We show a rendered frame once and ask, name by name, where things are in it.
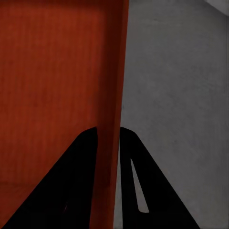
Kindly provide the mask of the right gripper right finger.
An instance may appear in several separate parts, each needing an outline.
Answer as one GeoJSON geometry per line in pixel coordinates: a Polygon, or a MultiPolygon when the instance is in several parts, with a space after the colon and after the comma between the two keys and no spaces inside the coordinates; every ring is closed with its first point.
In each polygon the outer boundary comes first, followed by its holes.
{"type": "Polygon", "coordinates": [[[138,135],[120,127],[123,229],[200,229],[138,135]],[[138,210],[131,159],[149,209],[138,210]]]}

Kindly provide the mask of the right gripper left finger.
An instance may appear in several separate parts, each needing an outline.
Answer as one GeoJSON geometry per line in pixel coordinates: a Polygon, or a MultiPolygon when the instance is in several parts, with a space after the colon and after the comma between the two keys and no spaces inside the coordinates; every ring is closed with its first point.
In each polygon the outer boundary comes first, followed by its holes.
{"type": "Polygon", "coordinates": [[[81,132],[2,229],[89,229],[97,147],[81,132]]]}

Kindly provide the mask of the storage box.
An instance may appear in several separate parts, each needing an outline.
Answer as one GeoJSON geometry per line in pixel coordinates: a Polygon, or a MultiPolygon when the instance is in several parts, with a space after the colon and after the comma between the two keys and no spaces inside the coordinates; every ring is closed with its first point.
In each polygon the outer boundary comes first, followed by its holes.
{"type": "Polygon", "coordinates": [[[0,229],[97,127],[89,229],[113,229],[129,0],[0,0],[0,229]]]}

